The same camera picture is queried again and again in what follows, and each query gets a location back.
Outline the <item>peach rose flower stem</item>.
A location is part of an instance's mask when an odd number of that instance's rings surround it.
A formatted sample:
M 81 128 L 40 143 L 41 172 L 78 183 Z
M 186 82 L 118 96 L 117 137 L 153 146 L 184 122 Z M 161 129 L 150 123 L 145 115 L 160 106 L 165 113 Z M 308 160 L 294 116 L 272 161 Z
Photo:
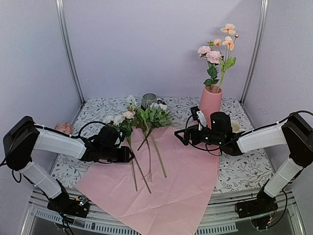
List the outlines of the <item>peach rose flower stem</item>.
M 130 94 L 126 97 L 126 103 L 128 104 L 127 111 L 120 115 L 106 115 L 103 119 L 104 123 L 110 127 L 125 134 L 125 139 L 133 152 L 131 134 L 134 128 L 140 128 L 146 135 L 146 130 L 149 129 L 148 120 L 149 109 L 142 109 L 138 106 L 136 98 Z

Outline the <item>pink wrapping paper sheet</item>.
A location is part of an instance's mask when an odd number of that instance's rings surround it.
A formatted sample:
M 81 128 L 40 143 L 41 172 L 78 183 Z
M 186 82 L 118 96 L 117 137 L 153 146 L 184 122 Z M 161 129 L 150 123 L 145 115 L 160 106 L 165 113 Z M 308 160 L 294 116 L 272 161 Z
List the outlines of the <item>pink wrapping paper sheet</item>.
M 219 159 L 183 145 L 173 127 L 132 133 L 133 164 L 92 164 L 76 189 L 143 235 L 193 235 L 218 178 Z

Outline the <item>pink rose flower stem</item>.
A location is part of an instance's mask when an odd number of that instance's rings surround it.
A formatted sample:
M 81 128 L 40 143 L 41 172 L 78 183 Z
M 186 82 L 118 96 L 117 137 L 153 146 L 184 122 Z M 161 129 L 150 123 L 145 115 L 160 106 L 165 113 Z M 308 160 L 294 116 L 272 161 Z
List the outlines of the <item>pink rose flower stem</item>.
M 214 86 L 217 85 L 219 79 L 218 77 L 218 65 L 222 59 L 222 53 L 218 50 L 214 50 L 213 46 L 215 46 L 214 41 L 209 41 L 207 46 L 199 47 L 197 51 L 197 55 L 199 58 L 204 58 L 207 62 L 208 69 L 207 74 L 209 78 L 204 81 L 204 85 L 208 88 L 208 90 L 212 93 L 218 93 L 218 91 L 214 91 Z

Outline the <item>peach blossom flower stem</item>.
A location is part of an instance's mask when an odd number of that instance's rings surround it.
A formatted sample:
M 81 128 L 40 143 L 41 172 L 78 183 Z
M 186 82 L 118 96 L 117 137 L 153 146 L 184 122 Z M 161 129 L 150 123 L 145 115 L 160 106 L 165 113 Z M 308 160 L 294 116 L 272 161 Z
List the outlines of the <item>peach blossom flower stem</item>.
M 223 40 L 215 39 L 213 41 L 214 46 L 216 46 L 221 53 L 221 79 L 217 89 L 218 92 L 222 89 L 226 71 L 235 65 L 236 58 L 231 57 L 231 53 L 235 48 L 236 39 L 239 37 L 239 35 L 236 33 L 236 27 L 232 23 L 225 24 L 225 26 L 221 28 L 220 31 L 226 34 L 225 38 Z

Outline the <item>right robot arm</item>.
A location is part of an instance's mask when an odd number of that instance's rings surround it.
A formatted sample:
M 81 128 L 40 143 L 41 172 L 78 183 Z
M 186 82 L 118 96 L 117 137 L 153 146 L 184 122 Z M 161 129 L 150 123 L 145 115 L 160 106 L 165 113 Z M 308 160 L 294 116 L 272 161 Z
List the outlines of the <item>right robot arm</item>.
M 230 156 L 241 156 L 257 149 L 265 149 L 272 160 L 278 155 L 277 170 L 262 186 L 256 199 L 240 202 L 235 209 L 239 216 L 256 215 L 278 208 L 276 196 L 295 180 L 313 162 L 313 128 L 302 114 L 311 112 L 300 110 L 286 118 L 247 132 L 235 133 L 230 116 L 215 112 L 210 116 L 211 125 L 205 123 L 204 114 L 197 107 L 192 108 L 196 125 L 185 126 L 174 135 L 185 145 L 196 148 L 198 144 L 213 145 L 214 150 Z

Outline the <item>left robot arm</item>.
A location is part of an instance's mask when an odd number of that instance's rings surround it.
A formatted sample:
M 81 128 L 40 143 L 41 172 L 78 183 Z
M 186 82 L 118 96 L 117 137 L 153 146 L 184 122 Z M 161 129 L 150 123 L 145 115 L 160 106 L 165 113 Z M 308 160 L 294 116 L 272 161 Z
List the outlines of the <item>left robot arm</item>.
M 39 154 L 64 155 L 82 162 L 111 164 L 129 163 L 134 153 L 122 142 L 125 134 L 107 124 L 91 136 L 76 136 L 37 124 L 32 117 L 24 116 L 4 136 L 4 164 L 20 173 L 48 198 L 48 209 L 61 214 L 86 216 L 88 199 L 72 198 L 59 180 L 47 173 L 38 163 Z

